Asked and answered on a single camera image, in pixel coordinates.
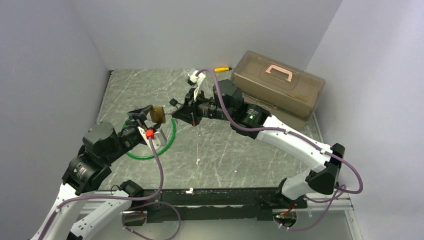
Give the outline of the brass padlock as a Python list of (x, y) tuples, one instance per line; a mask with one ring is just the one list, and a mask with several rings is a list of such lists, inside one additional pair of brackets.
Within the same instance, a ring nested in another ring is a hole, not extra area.
[(150, 111), (150, 119), (155, 124), (165, 124), (167, 122), (167, 115), (163, 106), (153, 106)]

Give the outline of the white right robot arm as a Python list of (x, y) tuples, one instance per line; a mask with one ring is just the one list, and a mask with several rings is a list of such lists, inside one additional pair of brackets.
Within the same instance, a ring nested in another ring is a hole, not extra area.
[(282, 208), (308, 193), (333, 194), (342, 166), (338, 158), (345, 150), (342, 145), (314, 141), (261, 106), (246, 103), (242, 90), (229, 79), (219, 81), (213, 93), (213, 97), (205, 98), (203, 91), (190, 89), (183, 103), (170, 100), (176, 107), (171, 116), (195, 127), (203, 118), (226, 121), (224, 111), (227, 110), (233, 122), (241, 127), (231, 126), (238, 134), (271, 144), (306, 164), (307, 170), (280, 182), (275, 200)]

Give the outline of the green cable lock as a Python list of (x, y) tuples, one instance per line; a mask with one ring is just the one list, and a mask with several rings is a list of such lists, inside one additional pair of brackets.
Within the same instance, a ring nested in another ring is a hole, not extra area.
[[(176, 139), (176, 135), (177, 135), (177, 121), (174, 118), (171, 118), (171, 124), (172, 124), (172, 135), (170, 140), (167, 142), (167, 144), (159, 151), (157, 151), (157, 155), (160, 156), (161, 154), (165, 153), (174, 143), (175, 139)], [(126, 155), (134, 160), (139, 160), (139, 161), (145, 161), (145, 160), (150, 160), (153, 159), (155, 156), (153, 154), (151, 155), (147, 155), (147, 156), (138, 156), (138, 155), (134, 155), (130, 152), (127, 152)]]

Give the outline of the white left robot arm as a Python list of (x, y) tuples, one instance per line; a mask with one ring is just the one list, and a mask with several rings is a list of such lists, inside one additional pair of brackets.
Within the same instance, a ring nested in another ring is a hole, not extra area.
[(94, 197), (111, 166), (139, 144), (146, 144), (147, 115), (152, 105), (128, 112), (126, 127), (117, 132), (112, 123), (94, 123), (82, 139), (82, 146), (65, 170), (55, 202), (34, 234), (34, 240), (65, 240), (86, 202)]

